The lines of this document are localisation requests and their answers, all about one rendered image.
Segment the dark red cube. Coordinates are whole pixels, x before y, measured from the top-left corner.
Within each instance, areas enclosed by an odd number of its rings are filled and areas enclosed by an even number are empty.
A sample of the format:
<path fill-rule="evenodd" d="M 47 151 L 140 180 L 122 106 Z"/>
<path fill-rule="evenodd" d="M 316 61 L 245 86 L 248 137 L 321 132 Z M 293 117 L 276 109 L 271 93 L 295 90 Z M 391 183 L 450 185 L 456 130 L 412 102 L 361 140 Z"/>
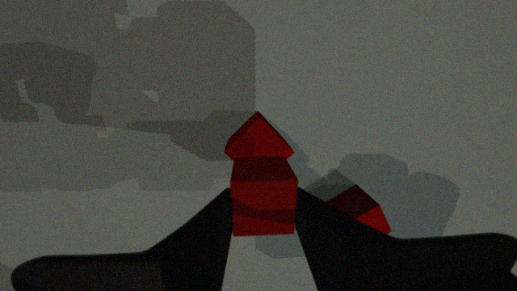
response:
<path fill-rule="evenodd" d="M 294 154 L 290 145 L 257 111 L 227 141 L 224 153 L 232 160 L 248 157 L 285 157 Z"/>
<path fill-rule="evenodd" d="M 391 232 L 389 223 L 386 221 L 380 205 L 357 184 L 326 203 L 376 230 L 380 230 L 385 234 Z"/>
<path fill-rule="evenodd" d="M 298 178 L 285 157 L 234 158 L 233 236 L 294 233 Z"/>

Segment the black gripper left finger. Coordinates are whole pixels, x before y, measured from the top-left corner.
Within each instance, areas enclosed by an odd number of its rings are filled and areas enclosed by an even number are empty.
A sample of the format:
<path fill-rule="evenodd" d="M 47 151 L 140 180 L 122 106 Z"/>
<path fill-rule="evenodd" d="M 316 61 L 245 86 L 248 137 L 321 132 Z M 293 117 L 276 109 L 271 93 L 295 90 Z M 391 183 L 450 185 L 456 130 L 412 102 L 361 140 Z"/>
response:
<path fill-rule="evenodd" d="M 48 255 L 11 273 L 15 291 L 222 291 L 233 211 L 230 188 L 142 252 Z"/>

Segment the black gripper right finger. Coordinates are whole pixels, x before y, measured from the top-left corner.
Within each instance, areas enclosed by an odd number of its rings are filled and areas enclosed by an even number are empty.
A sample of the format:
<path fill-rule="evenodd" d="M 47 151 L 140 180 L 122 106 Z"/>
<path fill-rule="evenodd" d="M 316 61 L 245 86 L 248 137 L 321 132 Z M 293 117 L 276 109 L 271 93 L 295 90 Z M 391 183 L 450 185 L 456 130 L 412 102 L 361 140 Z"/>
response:
<path fill-rule="evenodd" d="M 317 291 L 414 291 L 423 279 L 510 271 L 517 261 L 516 237 L 395 238 L 299 187 L 294 226 Z"/>

